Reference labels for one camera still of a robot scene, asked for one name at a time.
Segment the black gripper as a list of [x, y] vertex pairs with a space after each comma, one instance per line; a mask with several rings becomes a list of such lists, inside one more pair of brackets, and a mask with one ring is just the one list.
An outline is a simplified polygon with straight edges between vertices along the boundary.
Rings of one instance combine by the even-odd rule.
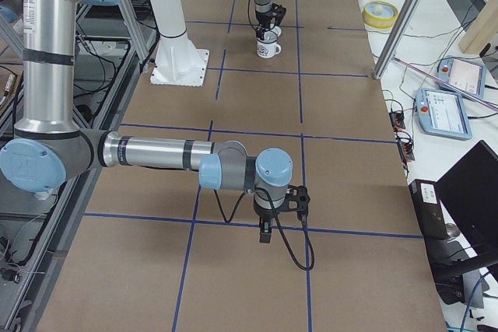
[[258, 21], [258, 27], [255, 29], [256, 37], [264, 40], [265, 30], [267, 30], [266, 40], [275, 40], [275, 30], [272, 30], [275, 25], [275, 13], [273, 11], [256, 12], [256, 19]]

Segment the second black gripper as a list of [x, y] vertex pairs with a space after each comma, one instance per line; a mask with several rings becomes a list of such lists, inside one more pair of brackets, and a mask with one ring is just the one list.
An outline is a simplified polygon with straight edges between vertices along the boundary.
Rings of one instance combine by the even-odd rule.
[[272, 209], [260, 206], [254, 202], [254, 211], [259, 217], [259, 243], [270, 243], [272, 239], [272, 220], [275, 215]]

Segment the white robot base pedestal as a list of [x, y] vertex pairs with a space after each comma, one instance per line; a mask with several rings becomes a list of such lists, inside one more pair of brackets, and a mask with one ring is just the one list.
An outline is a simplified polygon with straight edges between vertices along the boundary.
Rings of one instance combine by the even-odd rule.
[[151, 83], [202, 86], [209, 51], [196, 48], [190, 40], [181, 0], [150, 1], [160, 35]]

